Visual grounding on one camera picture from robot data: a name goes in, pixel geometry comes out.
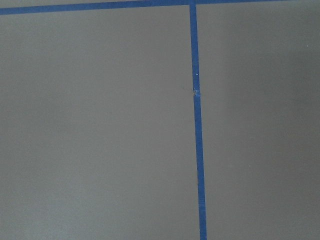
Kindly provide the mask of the horizontal blue tape line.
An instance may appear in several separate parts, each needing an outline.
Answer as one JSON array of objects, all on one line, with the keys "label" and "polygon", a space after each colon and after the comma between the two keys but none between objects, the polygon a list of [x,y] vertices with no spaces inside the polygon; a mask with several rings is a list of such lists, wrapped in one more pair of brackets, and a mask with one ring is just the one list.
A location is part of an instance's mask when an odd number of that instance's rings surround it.
[{"label": "horizontal blue tape line", "polygon": [[153,7],[202,6],[202,5],[222,5],[222,4],[242,4],[242,3],[256,3],[256,1],[255,0],[130,0],[130,1],[113,1],[113,2],[92,2],[92,3],[2,7],[0,9],[0,14],[2,16],[9,16],[9,15],[25,15],[25,14],[58,13],[58,12],[135,9],[135,8],[153,8]]}]

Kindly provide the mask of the long vertical blue tape line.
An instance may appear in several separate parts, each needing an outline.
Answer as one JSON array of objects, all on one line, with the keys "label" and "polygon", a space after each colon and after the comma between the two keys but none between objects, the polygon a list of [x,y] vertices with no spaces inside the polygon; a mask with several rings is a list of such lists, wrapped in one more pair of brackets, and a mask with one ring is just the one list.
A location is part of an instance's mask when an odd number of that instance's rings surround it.
[{"label": "long vertical blue tape line", "polygon": [[195,0],[191,0],[189,2],[189,22],[190,22],[190,40],[191,40],[192,87],[193,87],[195,150],[196,150],[196,170],[197,170],[199,239],[206,240],[207,239],[207,215],[206,215],[206,193],[205,193],[205,170],[204,170],[204,156],[203,156],[198,23],[197,23],[197,7],[196,7]]}]

